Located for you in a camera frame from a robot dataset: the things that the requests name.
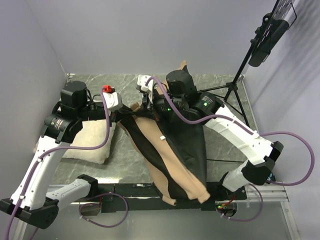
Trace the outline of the tan fabric pet tent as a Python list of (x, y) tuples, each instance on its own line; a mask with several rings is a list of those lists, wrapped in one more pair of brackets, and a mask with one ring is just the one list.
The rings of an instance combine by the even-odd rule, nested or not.
[[(183, 61), (176, 70), (186, 70)], [(142, 113), (142, 101), (123, 106), (114, 115), (116, 124), (128, 135), (132, 146), (145, 159), (152, 183), (207, 184), (207, 153), (203, 125), (188, 124), (177, 116), (170, 121), (155, 120)]]

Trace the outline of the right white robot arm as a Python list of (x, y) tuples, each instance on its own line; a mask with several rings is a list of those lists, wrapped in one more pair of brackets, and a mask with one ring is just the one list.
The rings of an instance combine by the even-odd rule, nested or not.
[(197, 90), (193, 77), (186, 70), (170, 72), (165, 82), (154, 76), (139, 75), (137, 89), (143, 93), (148, 108), (164, 114), (167, 119), (176, 116), (189, 125), (202, 124), (246, 156), (244, 163), (222, 177), (218, 187), (221, 198), (230, 199), (247, 184), (262, 186), (269, 181), (283, 144), (271, 142), (252, 130), (214, 94)]

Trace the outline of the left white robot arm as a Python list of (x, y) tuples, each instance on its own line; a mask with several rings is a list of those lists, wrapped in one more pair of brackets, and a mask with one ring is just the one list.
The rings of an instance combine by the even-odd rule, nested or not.
[(81, 81), (64, 86), (60, 100), (44, 120), (34, 157), (22, 182), (10, 198), (0, 201), (2, 212), (12, 219), (46, 229), (59, 211), (72, 202), (81, 198), (93, 201), (98, 197), (98, 180), (85, 174), (57, 191), (48, 192), (48, 188), (67, 150), (97, 150), (107, 143), (109, 131), (97, 146), (72, 146), (84, 121), (105, 120), (106, 128), (110, 129), (110, 114), (122, 107), (122, 100), (109, 85), (102, 87), (100, 96), (102, 101), (95, 102), (87, 85)]

